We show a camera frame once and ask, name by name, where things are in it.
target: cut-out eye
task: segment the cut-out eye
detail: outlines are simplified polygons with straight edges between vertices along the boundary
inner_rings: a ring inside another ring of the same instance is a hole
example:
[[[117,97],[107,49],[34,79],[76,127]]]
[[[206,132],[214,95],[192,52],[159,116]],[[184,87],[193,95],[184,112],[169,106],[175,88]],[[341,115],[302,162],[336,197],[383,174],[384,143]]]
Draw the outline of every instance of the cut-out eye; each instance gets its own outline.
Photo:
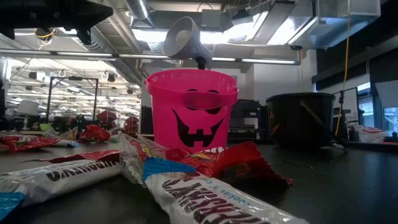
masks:
[[[219,93],[217,90],[209,90],[208,92],[210,92],[210,93]],[[210,109],[210,110],[206,110],[206,112],[209,113],[209,114],[218,114],[218,112],[220,112],[220,110],[221,110],[221,107]]]
[[[196,89],[189,89],[189,90],[187,90],[187,91],[198,91],[198,90],[196,90]],[[190,109],[190,110],[197,110],[197,109],[191,108],[191,107],[189,107],[189,106],[186,106],[186,108],[188,108],[188,109]]]

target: bucket handle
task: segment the bucket handle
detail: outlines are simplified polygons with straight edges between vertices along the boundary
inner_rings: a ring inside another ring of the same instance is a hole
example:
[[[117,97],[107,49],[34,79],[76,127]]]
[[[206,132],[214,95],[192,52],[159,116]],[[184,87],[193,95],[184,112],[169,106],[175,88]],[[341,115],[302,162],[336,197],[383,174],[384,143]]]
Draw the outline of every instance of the bucket handle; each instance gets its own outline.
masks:
[[[313,110],[307,105],[304,100],[300,101],[300,106],[304,107],[304,109],[311,115],[311,117],[323,128],[323,131],[326,132],[332,139],[334,139],[338,144],[333,143],[332,145],[335,146],[337,149],[341,149],[345,151],[345,144],[344,142],[337,136],[335,136],[330,129],[328,129],[323,121],[313,112]]]

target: green object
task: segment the green object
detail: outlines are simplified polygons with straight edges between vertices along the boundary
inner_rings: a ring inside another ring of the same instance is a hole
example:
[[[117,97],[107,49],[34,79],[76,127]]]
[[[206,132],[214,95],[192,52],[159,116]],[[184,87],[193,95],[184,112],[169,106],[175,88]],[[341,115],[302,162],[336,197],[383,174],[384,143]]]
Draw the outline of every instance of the green object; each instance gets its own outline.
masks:
[[[40,124],[40,130],[46,131],[51,127],[51,124]]]

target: window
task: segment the window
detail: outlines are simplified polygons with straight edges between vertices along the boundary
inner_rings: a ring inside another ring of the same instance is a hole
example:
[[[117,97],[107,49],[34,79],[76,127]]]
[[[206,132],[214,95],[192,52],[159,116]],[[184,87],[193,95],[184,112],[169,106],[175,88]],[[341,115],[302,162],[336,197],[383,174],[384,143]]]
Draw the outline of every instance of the window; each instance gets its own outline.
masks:
[[[390,136],[393,132],[398,132],[398,108],[384,109],[384,130]]]
[[[362,125],[374,128],[373,97],[370,83],[358,86],[358,104],[362,111]]]

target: red object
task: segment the red object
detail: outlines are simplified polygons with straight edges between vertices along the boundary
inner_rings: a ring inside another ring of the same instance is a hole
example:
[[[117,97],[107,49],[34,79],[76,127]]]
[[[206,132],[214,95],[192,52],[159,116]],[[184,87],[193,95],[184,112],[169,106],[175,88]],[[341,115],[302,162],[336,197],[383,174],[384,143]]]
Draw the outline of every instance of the red object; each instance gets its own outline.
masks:
[[[3,136],[0,137],[0,143],[7,145],[11,152],[27,151],[49,147],[59,142],[61,139],[45,138],[41,136]]]
[[[138,118],[136,118],[135,116],[131,116],[125,122],[127,125],[136,124],[138,122]]]
[[[227,182],[253,178],[283,180],[286,185],[292,184],[292,179],[285,179],[275,173],[271,166],[261,157],[261,152],[253,142],[245,142],[228,149],[217,148],[216,150],[206,150],[195,154],[179,148],[149,148],[146,143],[135,139],[131,140],[130,144],[136,147],[142,162],[145,161],[146,157],[156,157],[156,154],[164,152],[168,160],[193,166],[205,176],[216,177]]]
[[[95,161],[114,161],[119,162],[119,150],[104,150],[98,152],[86,152],[81,154],[74,154],[65,157],[58,157],[54,159],[34,159],[31,161],[26,162],[51,162],[51,163],[61,163],[61,162],[70,162],[70,161],[77,161],[82,159],[91,159]]]
[[[90,124],[86,128],[87,130],[80,135],[79,141],[107,141],[111,137],[110,133],[98,125]]]
[[[118,116],[116,116],[115,113],[109,112],[109,111],[103,111],[102,113],[97,115],[97,118],[102,122],[102,123],[111,123],[114,120],[118,119]]]
[[[127,135],[135,135],[138,130],[138,124],[127,124],[124,127],[124,133]]]

